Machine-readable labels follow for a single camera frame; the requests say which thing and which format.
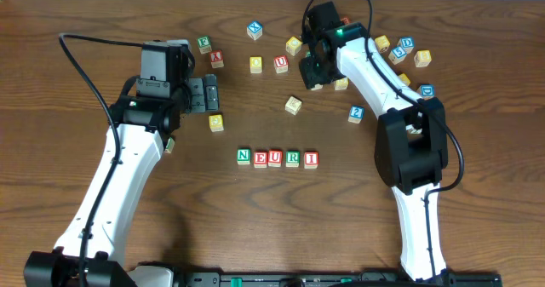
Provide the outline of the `blue P block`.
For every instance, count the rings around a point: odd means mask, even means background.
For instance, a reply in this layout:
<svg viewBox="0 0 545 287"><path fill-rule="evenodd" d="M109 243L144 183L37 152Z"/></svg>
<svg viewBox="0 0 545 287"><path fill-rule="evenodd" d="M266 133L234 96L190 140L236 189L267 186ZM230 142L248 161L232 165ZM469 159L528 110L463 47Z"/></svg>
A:
<svg viewBox="0 0 545 287"><path fill-rule="evenodd" d="M314 90L319 90L319 89L322 89L323 88L323 85L322 84L315 84L311 90L314 91Z"/></svg>

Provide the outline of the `yellow S block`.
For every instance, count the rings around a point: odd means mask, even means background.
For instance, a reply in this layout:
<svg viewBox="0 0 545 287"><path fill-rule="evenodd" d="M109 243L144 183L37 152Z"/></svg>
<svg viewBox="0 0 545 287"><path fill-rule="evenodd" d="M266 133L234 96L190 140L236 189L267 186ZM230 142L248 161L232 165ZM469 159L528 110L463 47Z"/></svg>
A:
<svg viewBox="0 0 545 287"><path fill-rule="evenodd" d="M349 81L346 77L337 79L334 82L334 90L335 91L345 90L347 89L348 85L349 85Z"/></svg>

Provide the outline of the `green N block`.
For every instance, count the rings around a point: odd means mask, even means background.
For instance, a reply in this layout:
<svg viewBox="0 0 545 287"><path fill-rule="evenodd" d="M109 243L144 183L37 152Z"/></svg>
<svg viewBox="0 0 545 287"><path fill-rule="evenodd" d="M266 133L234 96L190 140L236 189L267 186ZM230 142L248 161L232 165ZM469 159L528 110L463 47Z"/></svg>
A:
<svg viewBox="0 0 545 287"><path fill-rule="evenodd" d="M249 165L251 163L251 150L249 148L239 148L236 160L238 165Z"/></svg>

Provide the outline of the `red E block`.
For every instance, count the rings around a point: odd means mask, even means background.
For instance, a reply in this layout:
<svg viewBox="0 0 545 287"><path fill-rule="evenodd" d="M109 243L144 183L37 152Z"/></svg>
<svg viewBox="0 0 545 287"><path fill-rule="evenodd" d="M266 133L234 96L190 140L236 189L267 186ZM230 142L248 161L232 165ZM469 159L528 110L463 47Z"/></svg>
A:
<svg viewBox="0 0 545 287"><path fill-rule="evenodd" d="M255 152L253 165L255 168L266 168L268 166L268 152Z"/></svg>

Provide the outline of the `red I block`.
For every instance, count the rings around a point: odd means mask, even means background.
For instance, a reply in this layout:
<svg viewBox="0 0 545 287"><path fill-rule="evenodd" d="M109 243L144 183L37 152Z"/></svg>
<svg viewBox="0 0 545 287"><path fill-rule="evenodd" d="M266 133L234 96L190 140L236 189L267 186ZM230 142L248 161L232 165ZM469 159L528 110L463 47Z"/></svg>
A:
<svg viewBox="0 0 545 287"><path fill-rule="evenodd" d="M318 153L305 152L303 156L303 163L305 169L316 169L318 167Z"/></svg>

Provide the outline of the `green R block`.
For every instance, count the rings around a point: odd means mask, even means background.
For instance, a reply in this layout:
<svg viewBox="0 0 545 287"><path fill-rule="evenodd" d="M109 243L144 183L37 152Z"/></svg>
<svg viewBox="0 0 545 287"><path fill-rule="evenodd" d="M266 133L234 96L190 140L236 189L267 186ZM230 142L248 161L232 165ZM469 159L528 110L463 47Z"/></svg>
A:
<svg viewBox="0 0 545 287"><path fill-rule="evenodd" d="M288 168L298 168L301 161L301 154L299 151L287 151L285 157L285 165Z"/></svg>

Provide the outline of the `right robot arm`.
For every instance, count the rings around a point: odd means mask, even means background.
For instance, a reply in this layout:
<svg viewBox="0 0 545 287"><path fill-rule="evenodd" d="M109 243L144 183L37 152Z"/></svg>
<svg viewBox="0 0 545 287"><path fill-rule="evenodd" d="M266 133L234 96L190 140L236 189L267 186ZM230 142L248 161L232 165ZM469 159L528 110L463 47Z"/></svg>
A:
<svg viewBox="0 0 545 287"><path fill-rule="evenodd" d="M448 164L445 109L424 100L394 73L359 23L345 24L332 2L308 7L302 39L310 55L300 62L305 85L347 77L377 118L374 159L396 199L402 234L401 265L414 281L437 279L446 269L439 242L438 196Z"/></svg>

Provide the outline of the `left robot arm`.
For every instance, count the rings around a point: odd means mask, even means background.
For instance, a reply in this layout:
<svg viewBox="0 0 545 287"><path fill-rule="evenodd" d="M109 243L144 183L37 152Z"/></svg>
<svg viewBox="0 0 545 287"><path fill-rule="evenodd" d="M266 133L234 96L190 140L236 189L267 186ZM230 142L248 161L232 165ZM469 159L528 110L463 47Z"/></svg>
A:
<svg viewBox="0 0 545 287"><path fill-rule="evenodd" d="M28 286L180 286L182 275L161 262L123 268L132 220L146 180L165 153L182 114L219 108L215 75L194 77L186 40L140 44L141 72L115 103L104 104L106 144L83 202L50 252L33 251L23 275Z"/></svg>

